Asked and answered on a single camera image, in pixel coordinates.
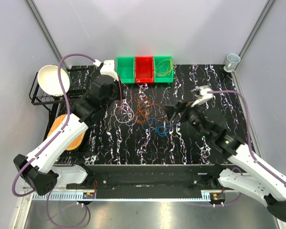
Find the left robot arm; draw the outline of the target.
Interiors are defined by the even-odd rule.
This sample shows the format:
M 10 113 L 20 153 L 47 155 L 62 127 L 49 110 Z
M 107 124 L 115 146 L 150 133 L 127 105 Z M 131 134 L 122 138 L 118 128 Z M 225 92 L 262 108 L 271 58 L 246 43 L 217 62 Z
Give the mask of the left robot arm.
M 117 76 L 101 74 L 91 89 L 73 104 L 68 115 L 55 131 L 26 156 L 17 155 L 13 162 L 17 178 L 23 178 L 38 195 L 43 196 L 55 186 L 76 184 L 84 189 L 93 185 L 93 177 L 83 165 L 59 166 L 54 164 L 66 148 L 88 128 L 104 118 L 115 100 L 123 97 L 123 87 Z

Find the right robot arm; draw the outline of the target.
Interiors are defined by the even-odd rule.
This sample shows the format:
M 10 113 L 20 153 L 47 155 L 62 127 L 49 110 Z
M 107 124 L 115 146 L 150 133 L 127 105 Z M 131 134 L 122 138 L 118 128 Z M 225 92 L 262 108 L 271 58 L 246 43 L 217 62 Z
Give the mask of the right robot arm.
M 181 114 L 181 123 L 188 122 L 224 159 L 251 176 L 240 176 L 228 168 L 215 165 L 207 177 L 210 188 L 223 186 L 245 194 L 264 205 L 274 217 L 286 222 L 286 176 L 251 152 L 249 144 L 229 131 L 220 110 L 203 111 L 199 105 L 192 106 L 191 102 L 166 105 L 164 110 L 170 121 Z

